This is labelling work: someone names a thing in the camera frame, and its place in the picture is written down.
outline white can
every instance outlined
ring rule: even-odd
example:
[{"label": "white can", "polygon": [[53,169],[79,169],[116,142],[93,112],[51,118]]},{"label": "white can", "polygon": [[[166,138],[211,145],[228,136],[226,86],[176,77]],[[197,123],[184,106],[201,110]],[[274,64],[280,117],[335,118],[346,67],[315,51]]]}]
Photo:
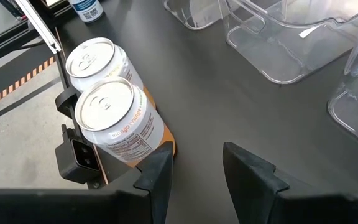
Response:
[{"label": "white can", "polygon": [[84,91],[75,118],[87,140],[132,167],[164,142],[175,145],[145,93],[121,77],[105,78]]},{"label": "white can", "polygon": [[93,38],[77,46],[67,58],[66,71],[71,84],[81,93],[106,77],[125,78],[139,86],[155,108],[154,99],[125,51],[107,38]]},{"label": "white can", "polygon": [[102,5],[98,0],[68,0],[68,2],[84,22],[93,22],[103,13]]}]

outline floor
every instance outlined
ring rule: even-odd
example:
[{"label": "floor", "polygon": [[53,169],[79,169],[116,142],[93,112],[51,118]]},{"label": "floor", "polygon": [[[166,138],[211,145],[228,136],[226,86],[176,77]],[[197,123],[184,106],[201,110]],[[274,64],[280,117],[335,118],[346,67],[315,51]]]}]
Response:
[{"label": "floor", "polygon": [[[14,23],[0,6],[0,32]],[[0,67],[21,53],[0,59]],[[0,188],[86,188],[58,173],[55,148],[62,143],[60,126],[70,125],[55,108],[55,97],[63,90],[58,76],[54,63],[0,100]],[[45,85],[50,87],[31,98]]]}]

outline soda can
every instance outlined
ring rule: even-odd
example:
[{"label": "soda can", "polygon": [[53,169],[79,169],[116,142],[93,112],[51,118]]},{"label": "soda can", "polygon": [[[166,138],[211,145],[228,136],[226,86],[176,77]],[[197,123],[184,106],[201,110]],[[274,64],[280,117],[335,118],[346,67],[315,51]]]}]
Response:
[{"label": "soda can", "polygon": [[81,93],[106,77],[123,77],[139,86],[156,107],[125,51],[107,38],[93,38],[77,46],[67,58],[66,71],[71,84]]},{"label": "soda can", "polygon": [[103,8],[98,0],[68,0],[84,22],[93,22],[102,16]]},{"label": "soda can", "polygon": [[84,137],[134,167],[161,144],[175,140],[146,94],[125,78],[109,77],[85,90],[75,106]]}]

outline can label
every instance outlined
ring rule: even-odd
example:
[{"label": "can label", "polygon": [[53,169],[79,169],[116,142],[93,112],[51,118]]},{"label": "can label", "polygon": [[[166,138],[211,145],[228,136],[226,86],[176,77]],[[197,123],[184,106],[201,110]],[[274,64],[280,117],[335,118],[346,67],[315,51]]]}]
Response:
[{"label": "can label", "polygon": [[69,2],[84,22],[91,22],[97,19],[103,12],[102,5],[98,0],[70,0]]},{"label": "can label", "polygon": [[122,162],[144,159],[160,145],[164,135],[162,118],[152,108],[145,93],[139,88],[135,88],[135,91],[140,93],[140,102],[137,108],[133,109],[136,113],[127,120],[121,130],[111,133],[111,138],[116,139],[128,132],[132,133],[114,144],[105,146]]}]

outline dark gray tabletop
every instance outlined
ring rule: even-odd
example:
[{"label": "dark gray tabletop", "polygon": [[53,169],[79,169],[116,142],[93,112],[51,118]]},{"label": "dark gray tabletop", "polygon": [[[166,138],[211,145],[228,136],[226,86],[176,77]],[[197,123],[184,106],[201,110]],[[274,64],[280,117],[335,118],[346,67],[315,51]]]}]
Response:
[{"label": "dark gray tabletop", "polygon": [[[60,27],[62,45],[68,55],[87,39],[110,38],[153,95],[178,146],[167,223],[237,223],[224,178],[225,141],[316,187],[358,193],[358,140],[326,109],[347,55],[278,86],[227,45],[221,21],[195,32],[161,0],[102,5],[106,14],[98,21],[76,18]],[[127,170],[101,157],[109,181]]]}]

